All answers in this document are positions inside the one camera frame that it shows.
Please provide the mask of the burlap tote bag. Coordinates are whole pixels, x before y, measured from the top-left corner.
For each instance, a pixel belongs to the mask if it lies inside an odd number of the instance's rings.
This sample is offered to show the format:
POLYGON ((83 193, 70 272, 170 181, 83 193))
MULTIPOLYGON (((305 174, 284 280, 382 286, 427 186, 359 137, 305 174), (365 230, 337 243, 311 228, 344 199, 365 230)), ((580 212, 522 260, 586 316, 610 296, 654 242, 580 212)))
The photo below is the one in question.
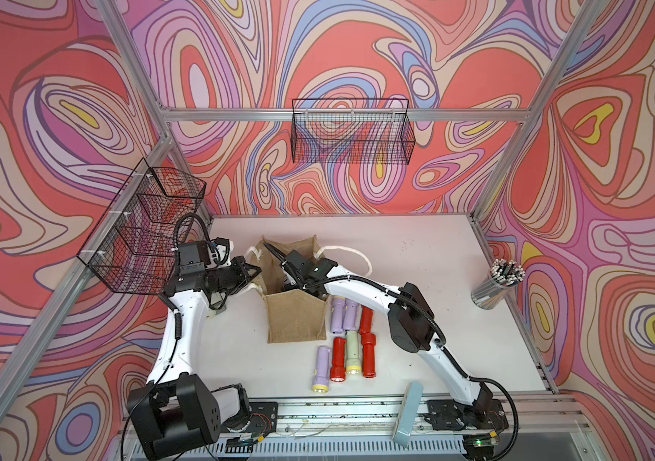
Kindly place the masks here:
POLYGON ((291 243, 281 243, 264 237, 247 251, 248 263, 261 269, 260 275, 256 277, 256 286, 266 306, 267 342, 287 344, 326 340, 329 296, 313 296, 290 288, 287 274, 281 269, 281 261, 268 250, 268 245, 285 255, 295 251, 313 263, 320 257, 325 257, 328 251, 353 253, 362 257, 368 271, 372 272, 370 259, 351 247, 321 246, 315 235, 291 243))

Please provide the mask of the red flashlight top row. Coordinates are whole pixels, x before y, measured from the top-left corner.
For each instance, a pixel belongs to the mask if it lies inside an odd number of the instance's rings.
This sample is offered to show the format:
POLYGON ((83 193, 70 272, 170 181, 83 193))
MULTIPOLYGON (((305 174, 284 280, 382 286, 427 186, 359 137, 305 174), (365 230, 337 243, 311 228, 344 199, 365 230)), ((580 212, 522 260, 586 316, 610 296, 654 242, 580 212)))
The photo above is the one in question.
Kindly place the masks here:
POLYGON ((369 307, 361 308, 361 317, 358 332, 361 335, 369 334, 373 328, 374 312, 369 307))

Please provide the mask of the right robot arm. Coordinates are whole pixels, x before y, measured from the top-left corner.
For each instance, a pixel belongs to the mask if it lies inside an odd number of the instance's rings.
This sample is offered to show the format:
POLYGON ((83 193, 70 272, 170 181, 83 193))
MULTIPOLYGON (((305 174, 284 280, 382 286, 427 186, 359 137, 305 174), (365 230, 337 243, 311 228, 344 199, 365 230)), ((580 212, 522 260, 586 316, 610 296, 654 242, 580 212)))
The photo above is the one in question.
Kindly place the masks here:
POLYGON ((518 417, 494 397, 497 381, 472 376, 447 347, 447 339, 421 290, 408 282, 394 286, 354 274, 332 259, 312 261, 296 251, 285 253, 271 243, 265 249, 286 274, 287 286, 314 297, 342 297, 386 317, 392 342, 419 355, 448 388, 448 400, 427 403, 425 420, 436 430, 495 431, 513 428, 518 417))

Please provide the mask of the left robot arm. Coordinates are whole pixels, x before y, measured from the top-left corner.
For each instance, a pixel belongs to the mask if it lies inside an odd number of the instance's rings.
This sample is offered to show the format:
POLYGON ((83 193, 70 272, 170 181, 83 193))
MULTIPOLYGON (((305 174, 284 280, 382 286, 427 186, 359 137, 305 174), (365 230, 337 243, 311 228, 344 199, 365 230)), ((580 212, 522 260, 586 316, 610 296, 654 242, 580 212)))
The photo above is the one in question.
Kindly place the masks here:
POLYGON ((203 225, 196 213, 175 224, 171 275, 160 293, 168 309, 164 339, 145 386, 126 403, 126 428, 133 428, 149 460, 178 458, 187 451, 215 444, 223 432, 248 428, 253 411, 239 384, 208 389, 195 373, 206 321, 227 308, 231 297, 246 290, 260 267, 231 254, 233 244, 209 235, 187 241, 185 222, 203 225))

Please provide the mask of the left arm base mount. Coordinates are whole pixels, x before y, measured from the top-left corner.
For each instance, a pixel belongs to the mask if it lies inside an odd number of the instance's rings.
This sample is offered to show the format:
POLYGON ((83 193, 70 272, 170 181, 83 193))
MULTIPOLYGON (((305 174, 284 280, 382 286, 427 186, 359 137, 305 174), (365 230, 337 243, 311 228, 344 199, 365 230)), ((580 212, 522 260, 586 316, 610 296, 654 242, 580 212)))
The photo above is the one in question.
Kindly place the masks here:
POLYGON ((227 423, 223 426, 221 436, 266 437, 278 428, 278 416, 279 404, 276 401, 255 401, 250 403, 248 421, 227 423))

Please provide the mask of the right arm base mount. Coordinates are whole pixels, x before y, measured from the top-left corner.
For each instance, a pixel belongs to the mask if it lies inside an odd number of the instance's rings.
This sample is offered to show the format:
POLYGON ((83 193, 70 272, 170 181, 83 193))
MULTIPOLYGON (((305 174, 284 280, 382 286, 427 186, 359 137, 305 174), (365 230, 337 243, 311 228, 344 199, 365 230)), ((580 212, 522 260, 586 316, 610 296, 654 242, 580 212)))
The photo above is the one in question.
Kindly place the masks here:
POLYGON ((498 399, 490 400, 485 409, 478 405, 462 405, 454 400, 429 400, 423 418, 434 430, 501 432, 510 428, 498 399))

